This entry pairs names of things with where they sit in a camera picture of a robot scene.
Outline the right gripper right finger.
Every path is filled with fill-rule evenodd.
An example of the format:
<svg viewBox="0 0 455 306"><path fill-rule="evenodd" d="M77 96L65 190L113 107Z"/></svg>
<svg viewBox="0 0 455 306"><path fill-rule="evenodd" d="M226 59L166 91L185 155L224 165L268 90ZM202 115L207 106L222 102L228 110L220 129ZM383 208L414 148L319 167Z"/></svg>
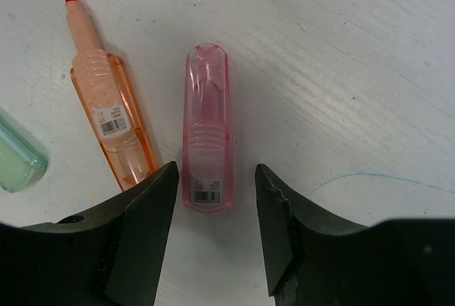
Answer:
<svg viewBox="0 0 455 306"><path fill-rule="evenodd" d="M268 293L277 305L453 305L454 221L374 226L331 213L268 166L255 187Z"/></svg>

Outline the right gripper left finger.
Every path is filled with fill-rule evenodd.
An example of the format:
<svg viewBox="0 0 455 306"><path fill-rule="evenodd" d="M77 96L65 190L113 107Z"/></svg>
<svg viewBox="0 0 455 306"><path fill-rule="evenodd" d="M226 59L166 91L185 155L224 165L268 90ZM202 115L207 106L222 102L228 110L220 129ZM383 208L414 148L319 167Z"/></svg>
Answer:
<svg viewBox="0 0 455 306"><path fill-rule="evenodd" d="M2 305L152 305L178 167L57 223L1 226Z"/></svg>

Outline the green transparent highlighter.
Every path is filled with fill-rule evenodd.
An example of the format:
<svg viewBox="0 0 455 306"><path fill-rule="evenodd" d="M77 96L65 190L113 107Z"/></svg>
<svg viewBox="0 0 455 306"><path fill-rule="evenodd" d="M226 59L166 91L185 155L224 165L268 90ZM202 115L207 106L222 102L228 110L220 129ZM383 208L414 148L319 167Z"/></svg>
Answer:
<svg viewBox="0 0 455 306"><path fill-rule="evenodd" d="M12 194L34 185L48 163L45 147L1 108L1 188Z"/></svg>

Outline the pink transparent highlighter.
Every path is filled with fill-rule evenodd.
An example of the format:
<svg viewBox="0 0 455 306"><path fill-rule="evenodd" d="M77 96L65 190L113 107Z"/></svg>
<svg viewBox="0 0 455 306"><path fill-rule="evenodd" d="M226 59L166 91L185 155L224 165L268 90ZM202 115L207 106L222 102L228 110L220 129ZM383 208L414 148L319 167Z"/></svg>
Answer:
<svg viewBox="0 0 455 306"><path fill-rule="evenodd" d="M230 76L227 53L205 43L186 59L182 199L199 213L233 204Z"/></svg>

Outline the orange transparent highlighter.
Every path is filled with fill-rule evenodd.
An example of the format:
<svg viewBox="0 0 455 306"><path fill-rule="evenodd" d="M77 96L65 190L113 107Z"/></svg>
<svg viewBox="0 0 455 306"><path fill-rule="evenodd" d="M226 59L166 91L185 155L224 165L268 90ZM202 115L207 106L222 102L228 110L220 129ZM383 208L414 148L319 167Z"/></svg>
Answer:
<svg viewBox="0 0 455 306"><path fill-rule="evenodd" d="M157 169L149 133L124 61L103 48L78 0L65 0L65 7L77 51L71 80L114 177L126 191Z"/></svg>

